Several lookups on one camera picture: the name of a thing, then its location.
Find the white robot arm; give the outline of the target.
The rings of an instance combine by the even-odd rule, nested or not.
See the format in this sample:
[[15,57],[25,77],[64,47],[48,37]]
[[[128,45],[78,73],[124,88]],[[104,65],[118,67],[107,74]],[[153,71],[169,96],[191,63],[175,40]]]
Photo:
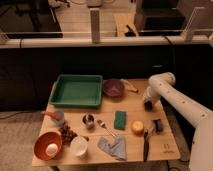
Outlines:
[[163,97],[194,128],[189,171],[213,171],[213,110],[201,105],[174,88],[176,78],[166,72],[152,75],[143,93],[143,104]]

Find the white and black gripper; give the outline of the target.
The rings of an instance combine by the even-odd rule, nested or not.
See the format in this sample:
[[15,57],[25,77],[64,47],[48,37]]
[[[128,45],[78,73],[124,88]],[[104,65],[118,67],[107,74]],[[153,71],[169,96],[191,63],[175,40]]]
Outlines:
[[147,87],[142,97],[144,108],[152,110],[159,99],[160,95],[153,88]]

